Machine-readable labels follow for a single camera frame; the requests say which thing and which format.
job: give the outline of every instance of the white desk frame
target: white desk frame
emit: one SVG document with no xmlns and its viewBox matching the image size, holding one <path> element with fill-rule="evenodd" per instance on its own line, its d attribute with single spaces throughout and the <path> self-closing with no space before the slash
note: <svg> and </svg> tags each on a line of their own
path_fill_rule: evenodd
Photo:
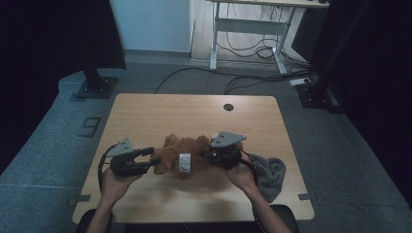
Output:
<svg viewBox="0 0 412 233">
<path fill-rule="evenodd" d="M 291 27 L 292 18 L 294 15 L 295 7 L 328 7 L 328 3 L 319 4 L 318 1 L 285 1 L 285 0 L 261 0 L 261 1 L 242 1 L 242 0 L 210 0 L 216 3 L 215 12 L 215 26 L 213 31 L 213 44 L 210 52 L 210 69 L 217 70 L 218 66 L 218 32 L 237 32 L 237 33 L 251 33 L 251 34 L 262 34 L 262 35 L 279 35 L 280 41 L 278 42 L 276 48 L 273 48 L 273 54 L 276 59 L 279 71 L 281 75 L 286 75 L 288 71 L 285 68 L 284 59 L 281 55 L 282 47 L 285 43 L 286 37 Z M 246 20 L 246 19 L 235 19 L 235 18 L 223 18 L 219 17 L 219 12 L 222 3 L 239 3 L 239 4 L 254 4 L 254 5 L 279 5 L 291 7 L 291 11 L 288 15 L 286 21 L 262 21 L 262 20 Z"/>
</svg>

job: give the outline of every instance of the person's right hand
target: person's right hand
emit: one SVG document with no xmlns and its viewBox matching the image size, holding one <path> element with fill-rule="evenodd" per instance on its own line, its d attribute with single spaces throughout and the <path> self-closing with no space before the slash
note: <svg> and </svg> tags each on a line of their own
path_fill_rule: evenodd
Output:
<svg viewBox="0 0 412 233">
<path fill-rule="evenodd" d="M 143 175 L 122 178 L 113 173 L 111 168 L 106 169 L 103 173 L 103 187 L 101 202 L 109 205 L 115 205 L 124 196 L 132 183 L 139 180 Z"/>
<path fill-rule="evenodd" d="M 241 151 L 241 153 L 242 159 L 252 164 L 251 158 L 245 152 Z M 239 163 L 235 167 L 225 171 L 225 173 L 229 180 L 243 191 L 251 187 L 256 187 L 254 175 L 251 169 L 242 163 Z"/>
</svg>

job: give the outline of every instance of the brown teddy bear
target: brown teddy bear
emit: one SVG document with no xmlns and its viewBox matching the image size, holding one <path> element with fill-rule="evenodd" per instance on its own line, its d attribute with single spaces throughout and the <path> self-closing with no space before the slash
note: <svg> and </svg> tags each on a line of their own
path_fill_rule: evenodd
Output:
<svg viewBox="0 0 412 233">
<path fill-rule="evenodd" d="M 209 149 L 209 139 L 205 136 L 199 136 L 196 139 L 182 138 L 179 139 L 175 134 L 170 134 L 164 140 L 162 149 L 156 149 L 153 156 L 159 155 L 161 162 L 154 167 L 156 175 L 162 175 L 168 172 L 174 173 L 179 179 L 186 180 L 193 173 L 201 172 L 213 167 L 202 156 L 202 152 Z M 189 170 L 182 171 L 180 157 L 182 153 L 189 153 Z"/>
</svg>

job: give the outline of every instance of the black cable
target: black cable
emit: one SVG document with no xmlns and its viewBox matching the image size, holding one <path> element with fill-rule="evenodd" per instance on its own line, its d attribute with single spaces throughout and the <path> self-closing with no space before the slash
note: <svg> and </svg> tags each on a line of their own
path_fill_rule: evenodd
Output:
<svg viewBox="0 0 412 233">
<path fill-rule="evenodd" d="M 308 72 L 307 70 L 299 70 L 299 71 L 296 71 L 296 72 L 291 71 L 290 75 L 285 75 L 285 76 L 259 77 L 259 76 L 244 76 L 244 75 L 237 75 L 237 74 L 229 74 L 229 73 L 224 73 L 224 72 L 211 71 L 211 70 L 203 69 L 203 68 L 189 67 L 189 68 L 184 68 L 184 69 L 177 70 L 177 71 L 171 73 L 170 75 L 168 75 L 166 78 L 164 78 L 163 81 L 160 83 L 160 85 L 157 87 L 157 89 L 154 91 L 154 94 L 156 94 L 160 90 L 160 88 L 166 83 L 166 81 L 168 81 L 171 77 L 173 77 L 174 75 L 176 75 L 180 72 L 187 71 L 187 70 L 199 70 L 199 71 L 204 71 L 204 72 L 213 73 L 213 74 L 217 74 L 217 75 L 235 77 L 232 80 L 230 80 L 229 83 L 227 83 L 227 85 L 225 86 L 224 92 L 223 92 L 223 94 L 225 94 L 225 95 L 227 95 L 230 91 L 232 91 L 234 89 L 238 89 L 238 88 L 249 87 L 249 86 L 259 84 L 259 83 L 266 83 L 266 82 L 281 82 L 281 81 L 287 80 L 287 79 L 292 78 L 292 77 L 305 76 L 305 75 L 307 76 L 307 75 L 312 74 L 312 73 Z M 246 80 L 246 79 L 255 80 L 257 82 L 246 84 L 246 85 L 236 86 L 236 84 L 240 80 Z"/>
<path fill-rule="evenodd" d="M 295 57 L 292 57 L 289 54 L 285 53 L 284 51 L 282 51 L 281 54 L 284 56 L 285 61 L 287 61 L 289 64 L 296 65 L 298 67 L 305 68 L 305 69 L 310 68 L 310 64 L 307 61 L 302 61 Z"/>
<path fill-rule="evenodd" d="M 203 69 L 203 68 L 188 67 L 188 68 L 184 68 L 184 69 L 177 70 L 177 71 L 173 72 L 172 74 L 168 75 L 166 78 L 164 78 L 164 80 L 160 83 L 160 85 L 159 85 L 159 86 L 157 87 L 157 89 L 154 91 L 154 94 L 156 94 L 156 93 L 160 90 L 160 88 L 164 85 L 164 83 L 166 83 L 166 81 L 169 80 L 172 76 L 174 76 L 174 75 L 176 75 L 176 74 L 178 74 L 178 73 L 180 73 L 180 72 L 186 71 L 186 70 L 200 70 L 200 71 L 205 71 L 205 72 L 209 72 L 209 73 L 214 73 L 214 74 L 217 74 L 217 75 L 238 76 L 238 75 L 234 75 L 234 74 L 228 74 L 228 73 L 223 73 L 223 72 L 211 71 L 211 70 Z"/>
<path fill-rule="evenodd" d="M 266 6 L 262 5 L 261 12 L 260 12 L 260 17 L 258 18 L 258 20 L 263 19 L 263 16 L 265 15 L 264 11 L 266 11 Z"/>
<path fill-rule="evenodd" d="M 107 154 L 110 152 L 111 149 L 113 149 L 116 145 L 112 145 L 109 147 L 101 156 L 99 165 L 97 166 L 97 180 L 99 182 L 99 188 L 100 191 L 102 191 L 103 188 L 103 165 L 105 164 L 105 160 L 107 157 Z"/>
<path fill-rule="evenodd" d="M 276 9 L 275 6 L 272 6 L 272 13 L 270 14 L 270 20 L 272 20 L 272 18 L 273 18 L 273 13 L 275 12 L 275 9 Z"/>
<path fill-rule="evenodd" d="M 234 12 L 234 4 L 232 3 L 231 5 L 232 5 L 233 14 L 234 14 L 237 18 L 239 18 L 239 16 Z"/>
<path fill-rule="evenodd" d="M 279 15 L 279 21 L 281 21 L 282 12 L 283 12 L 283 7 L 281 7 L 281 14 Z"/>
<path fill-rule="evenodd" d="M 230 6 L 230 3 L 227 4 L 227 9 L 226 9 L 226 16 L 227 16 L 227 17 L 228 17 L 228 14 L 229 14 L 229 6 Z M 215 15 L 215 7 L 213 7 L 213 16 L 214 16 L 214 15 Z M 214 23 L 213 23 L 213 30 L 215 30 L 215 21 L 213 20 L 213 22 L 214 22 Z M 239 56 L 239 57 L 246 58 L 246 57 L 251 57 L 251 56 L 257 55 L 258 57 L 260 57 L 260 58 L 262 58 L 262 59 L 268 59 L 268 58 L 270 58 L 270 57 L 273 56 L 272 47 L 268 47 L 268 46 L 264 43 L 264 41 L 269 41 L 269 40 L 270 40 L 270 41 L 275 41 L 275 42 L 277 42 L 277 41 L 274 40 L 274 39 L 266 39 L 266 38 L 264 38 L 264 35 L 263 35 L 263 38 L 262 38 L 260 41 L 258 41 L 255 45 L 253 45 L 253 46 L 251 46 L 251 47 L 248 47 L 248 48 L 238 49 L 238 48 L 235 48 L 235 47 L 230 43 L 230 41 L 229 41 L 229 36 L 228 36 L 228 32 L 226 32 L 226 40 L 227 40 L 227 44 L 229 45 L 230 49 L 225 48 L 225 47 L 221 46 L 218 42 L 216 42 L 217 46 L 219 46 L 222 50 L 227 50 L 227 51 L 229 51 L 229 52 L 231 52 L 231 53 L 233 53 L 233 54 L 235 54 L 235 55 L 237 55 L 237 56 Z M 243 54 L 239 54 L 239 53 L 236 52 L 236 51 L 242 51 L 242 50 L 251 50 L 251 49 L 257 47 L 260 43 L 263 43 L 263 47 L 256 48 L 255 53 L 243 55 Z M 262 51 L 264 51 L 264 50 L 271 50 L 270 55 L 269 55 L 269 56 L 263 56 L 263 55 L 261 55 L 260 52 L 262 52 Z"/>
<path fill-rule="evenodd" d="M 267 36 L 267 35 L 263 35 L 263 39 L 262 39 L 262 43 L 263 43 L 263 45 L 264 46 L 266 46 L 266 47 L 270 47 L 270 46 L 268 46 L 267 44 L 265 44 L 264 43 L 264 41 L 274 41 L 274 42 L 276 42 L 276 44 L 278 44 L 278 40 L 277 39 L 275 39 L 275 38 L 264 38 L 265 36 Z"/>
</svg>

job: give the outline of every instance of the desk leg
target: desk leg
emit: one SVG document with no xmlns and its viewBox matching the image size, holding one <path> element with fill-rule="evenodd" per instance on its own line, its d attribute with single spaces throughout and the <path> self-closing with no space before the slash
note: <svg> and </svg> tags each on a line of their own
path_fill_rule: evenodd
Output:
<svg viewBox="0 0 412 233">
<path fill-rule="evenodd" d="M 276 59 L 276 63 L 278 64 L 279 71 L 281 72 L 281 75 L 286 75 L 288 73 L 288 71 L 285 68 L 283 57 L 281 56 L 281 51 L 285 43 L 286 37 L 288 36 L 288 32 L 289 32 L 289 28 L 291 27 L 293 15 L 294 15 L 294 7 L 291 7 L 291 12 L 288 16 L 287 21 L 285 22 L 285 27 L 281 35 L 281 40 L 279 41 L 276 48 L 273 48 L 273 53 Z"/>
<path fill-rule="evenodd" d="M 216 14 L 215 14 L 215 24 L 213 27 L 213 44 L 212 50 L 210 51 L 210 69 L 216 70 L 218 67 L 218 23 L 219 23 L 219 11 L 221 9 L 221 4 L 218 2 L 216 3 Z"/>
</svg>

